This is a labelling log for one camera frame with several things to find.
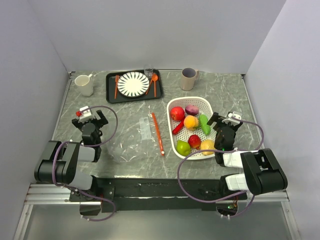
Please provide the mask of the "purple onion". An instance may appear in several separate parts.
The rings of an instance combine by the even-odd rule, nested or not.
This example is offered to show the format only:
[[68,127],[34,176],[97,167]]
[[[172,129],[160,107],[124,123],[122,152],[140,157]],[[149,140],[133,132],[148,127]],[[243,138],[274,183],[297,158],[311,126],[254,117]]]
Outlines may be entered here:
[[189,104],[185,107],[185,112],[188,115],[196,116],[199,113],[199,108],[195,105]]

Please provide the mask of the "orange fruit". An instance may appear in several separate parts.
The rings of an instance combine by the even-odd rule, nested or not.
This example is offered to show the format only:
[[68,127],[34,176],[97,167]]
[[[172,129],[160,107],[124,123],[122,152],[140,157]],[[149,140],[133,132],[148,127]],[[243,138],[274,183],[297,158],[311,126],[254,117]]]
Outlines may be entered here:
[[194,131],[198,128],[199,126],[199,120],[197,117],[193,115],[187,115],[183,121],[184,126],[189,130],[189,131]]

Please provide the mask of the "clear zip top bag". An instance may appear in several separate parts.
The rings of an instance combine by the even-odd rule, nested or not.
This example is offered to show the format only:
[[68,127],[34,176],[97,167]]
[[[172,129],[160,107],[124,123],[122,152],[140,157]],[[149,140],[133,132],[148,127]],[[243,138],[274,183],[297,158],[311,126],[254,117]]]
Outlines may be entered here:
[[130,108],[118,116],[115,136],[106,144],[108,156],[116,163],[165,156],[164,143],[160,140],[160,124],[156,113],[148,105]]

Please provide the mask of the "red strawberry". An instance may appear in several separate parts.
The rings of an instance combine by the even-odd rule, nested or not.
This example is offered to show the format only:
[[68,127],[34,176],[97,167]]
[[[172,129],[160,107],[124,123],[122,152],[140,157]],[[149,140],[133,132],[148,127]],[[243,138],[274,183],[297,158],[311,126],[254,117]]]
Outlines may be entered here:
[[200,137],[196,134],[193,134],[188,138],[188,144],[190,145],[190,147],[192,149],[199,150],[200,146],[201,146],[201,142],[202,141],[201,141]]

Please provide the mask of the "red apple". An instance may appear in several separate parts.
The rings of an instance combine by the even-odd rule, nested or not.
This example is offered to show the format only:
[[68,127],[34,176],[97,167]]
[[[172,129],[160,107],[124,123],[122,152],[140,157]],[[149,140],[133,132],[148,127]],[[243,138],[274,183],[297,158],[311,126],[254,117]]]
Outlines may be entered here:
[[169,113],[171,119],[176,122],[181,122],[185,118],[185,110],[180,106],[175,106]]

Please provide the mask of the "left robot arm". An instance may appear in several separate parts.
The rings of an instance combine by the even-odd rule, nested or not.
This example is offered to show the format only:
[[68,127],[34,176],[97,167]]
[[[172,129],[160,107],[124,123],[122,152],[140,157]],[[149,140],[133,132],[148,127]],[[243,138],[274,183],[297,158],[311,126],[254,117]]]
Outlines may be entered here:
[[54,173],[57,184],[80,189],[86,200],[93,201],[99,196],[97,179],[77,169],[79,162],[96,163],[101,156],[101,128],[108,124],[108,120],[101,110],[96,113],[99,118],[96,118],[91,110],[87,110],[79,118],[72,120],[72,124],[81,131],[81,142],[70,142],[61,146],[61,141],[50,140],[46,144],[34,169],[36,181],[52,183]]

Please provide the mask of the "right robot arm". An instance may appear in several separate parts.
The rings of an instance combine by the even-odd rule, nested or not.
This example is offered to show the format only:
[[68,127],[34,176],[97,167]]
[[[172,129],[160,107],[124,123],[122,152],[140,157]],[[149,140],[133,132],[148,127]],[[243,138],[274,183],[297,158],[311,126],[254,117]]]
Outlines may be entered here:
[[216,131],[214,153],[218,165],[226,168],[239,168],[242,173],[222,176],[219,181],[219,195],[232,198],[237,191],[248,191],[257,196],[285,190],[288,179],[276,156],[269,148],[259,146],[256,150],[238,150],[234,147],[236,132],[243,123],[242,115],[229,112],[226,117],[214,112],[207,125],[214,125]]

